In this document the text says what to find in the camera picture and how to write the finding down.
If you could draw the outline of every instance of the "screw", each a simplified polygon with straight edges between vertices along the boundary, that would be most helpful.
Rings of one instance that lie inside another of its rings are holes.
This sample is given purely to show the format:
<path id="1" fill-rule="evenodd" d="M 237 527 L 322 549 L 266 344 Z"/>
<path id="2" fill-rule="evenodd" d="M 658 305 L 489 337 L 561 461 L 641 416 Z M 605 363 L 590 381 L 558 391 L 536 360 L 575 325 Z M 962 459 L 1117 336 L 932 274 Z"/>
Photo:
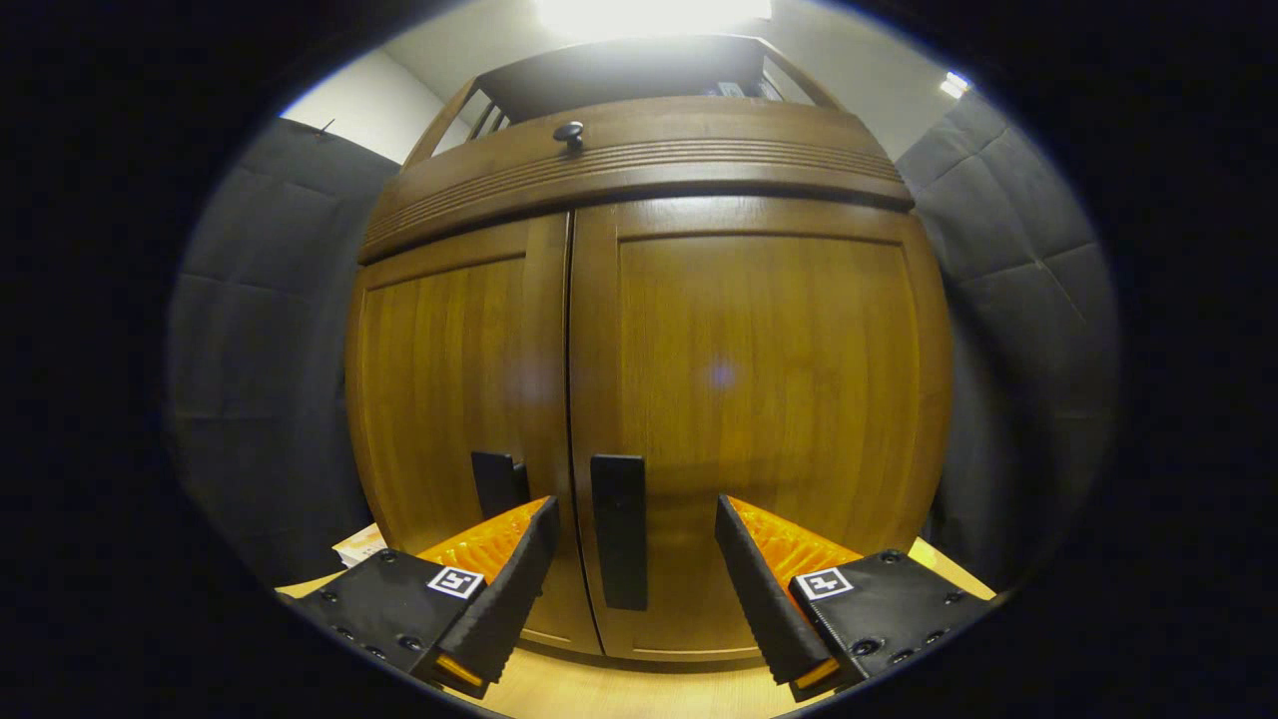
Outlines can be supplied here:
<path id="1" fill-rule="evenodd" d="M 878 640 L 861 640 L 852 645 L 854 656 L 866 656 L 882 649 L 883 642 Z"/>

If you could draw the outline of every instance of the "black knob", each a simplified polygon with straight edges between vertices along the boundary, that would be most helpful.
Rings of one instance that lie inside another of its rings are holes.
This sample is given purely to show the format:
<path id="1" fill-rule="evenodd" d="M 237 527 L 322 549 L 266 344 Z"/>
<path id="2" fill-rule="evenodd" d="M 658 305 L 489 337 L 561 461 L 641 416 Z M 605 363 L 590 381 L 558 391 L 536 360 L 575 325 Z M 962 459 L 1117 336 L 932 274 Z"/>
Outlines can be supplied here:
<path id="1" fill-rule="evenodd" d="M 555 130 L 555 139 L 560 142 L 567 142 L 567 146 L 573 149 L 581 147 L 581 130 L 585 125 L 581 123 L 567 123 L 566 125 L 560 125 Z"/>

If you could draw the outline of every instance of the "cabinet door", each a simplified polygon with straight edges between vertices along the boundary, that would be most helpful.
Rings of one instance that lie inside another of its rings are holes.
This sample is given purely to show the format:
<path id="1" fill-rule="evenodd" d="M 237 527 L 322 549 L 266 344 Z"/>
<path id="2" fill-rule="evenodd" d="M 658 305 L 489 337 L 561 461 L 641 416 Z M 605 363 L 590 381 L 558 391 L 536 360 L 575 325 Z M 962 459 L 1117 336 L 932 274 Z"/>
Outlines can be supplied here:
<path id="1" fill-rule="evenodd" d="M 573 457 L 604 654 L 757 654 L 713 538 L 720 493 L 861 553 L 909 550 L 939 479 L 951 383 L 918 220 L 685 197 L 592 207 L 575 227 Z M 606 572 L 634 568 L 601 567 L 593 499 L 615 488 L 592 476 L 596 455 L 644 458 L 643 610 L 604 595 Z"/>
<path id="2" fill-rule="evenodd" d="M 558 553 L 524 636 L 598 654 L 573 516 L 565 395 L 567 215 L 488 227 L 363 268 L 346 338 L 364 496 L 417 553 L 483 520 L 472 452 L 560 498 Z"/>

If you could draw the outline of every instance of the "wood grain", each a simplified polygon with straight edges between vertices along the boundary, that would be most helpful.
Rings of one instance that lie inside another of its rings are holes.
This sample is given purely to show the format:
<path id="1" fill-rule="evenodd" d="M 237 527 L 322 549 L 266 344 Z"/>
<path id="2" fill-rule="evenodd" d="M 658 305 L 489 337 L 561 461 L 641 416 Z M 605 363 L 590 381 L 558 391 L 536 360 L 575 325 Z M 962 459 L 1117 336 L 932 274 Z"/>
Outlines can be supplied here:
<path id="1" fill-rule="evenodd" d="M 938 295 L 914 286 L 937 281 L 925 258 L 911 273 L 927 250 L 904 248 L 914 227 L 897 212 L 760 197 L 578 212 L 573 452 L 606 654 L 757 653 L 713 541 L 720 493 L 863 554 L 910 547 L 939 480 L 950 383 L 919 377 L 948 367 L 948 337 L 920 332 L 948 327 L 918 307 Z M 599 600 L 597 453 L 645 458 L 647 612 Z"/>
<path id="2" fill-rule="evenodd" d="M 588 665 L 521 647 L 511 654 L 501 682 L 489 686 L 483 700 L 445 691 L 516 719 L 764 719 L 822 699 L 795 702 L 790 688 L 776 686 L 762 665 L 695 673 L 639 672 Z"/>
<path id="3" fill-rule="evenodd" d="M 580 151 L 552 138 L 569 120 L 585 125 Z M 373 209 L 359 259 L 500 216 L 653 192 L 809 193 L 912 206 L 855 115 L 759 98 L 635 100 L 529 120 L 405 167 Z"/>
<path id="4" fill-rule="evenodd" d="M 433 120 L 431 120 L 426 132 L 422 133 L 417 144 L 413 146 L 413 151 L 404 158 L 404 166 L 400 167 L 400 174 L 418 162 L 431 157 L 435 148 L 438 147 L 440 140 L 443 139 L 443 134 L 449 132 L 449 128 L 452 125 L 452 120 L 458 119 L 458 112 L 461 111 L 461 107 L 465 107 L 466 102 L 470 101 L 470 96 L 473 96 L 477 89 L 479 88 L 475 86 L 474 78 L 470 78 L 461 86 L 461 89 L 458 89 L 458 92 L 449 98 L 449 103 L 440 110 L 440 114 L 436 115 Z"/>
<path id="5" fill-rule="evenodd" d="M 510 453 L 528 467 L 533 497 L 571 508 L 566 244 L 567 216 L 548 215 L 359 273 L 348 402 L 364 496 L 387 545 L 415 554 L 483 518 L 470 452 Z M 560 549 L 528 626 L 597 653 L 574 517 L 560 520 Z"/>
<path id="6" fill-rule="evenodd" d="M 790 79 L 795 80 L 795 84 L 799 86 L 799 89 L 804 91 L 804 93 L 808 95 L 808 98 L 812 100 L 818 107 L 829 107 L 832 110 L 846 111 L 843 103 L 840 102 L 838 98 L 835 97 L 832 92 L 826 89 L 826 86 L 817 82 L 817 78 L 812 77 L 810 74 L 804 72 L 803 68 L 794 64 L 794 60 L 786 57 L 785 52 L 777 50 L 767 40 L 759 38 L 759 43 L 763 45 L 763 52 L 769 60 L 772 60 L 777 65 L 777 69 L 786 73 L 786 75 L 789 75 Z"/>

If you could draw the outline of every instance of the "ceiling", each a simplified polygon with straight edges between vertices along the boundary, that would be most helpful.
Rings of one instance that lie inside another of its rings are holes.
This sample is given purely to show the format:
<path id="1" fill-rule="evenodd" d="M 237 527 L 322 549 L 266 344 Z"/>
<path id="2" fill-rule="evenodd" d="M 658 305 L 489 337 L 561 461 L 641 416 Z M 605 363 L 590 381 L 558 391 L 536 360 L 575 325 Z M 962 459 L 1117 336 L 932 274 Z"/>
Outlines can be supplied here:
<path id="1" fill-rule="evenodd" d="M 842 9 L 813 0 L 772 0 L 771 20 L 726 29 L 777 46 L 860 116 L 892 160 L 956 102 L 939 88 L 946 66 L 886 26 Z M 477 74 L 589 40 L 546 28 L 533 0 L 472 0 L 383 49 L 447 100 Z M 786 84 L 778 80 L 782 93 L 795 95 Z M 463 119 L 473 124 L 478 105 L 472 102 Z"/>

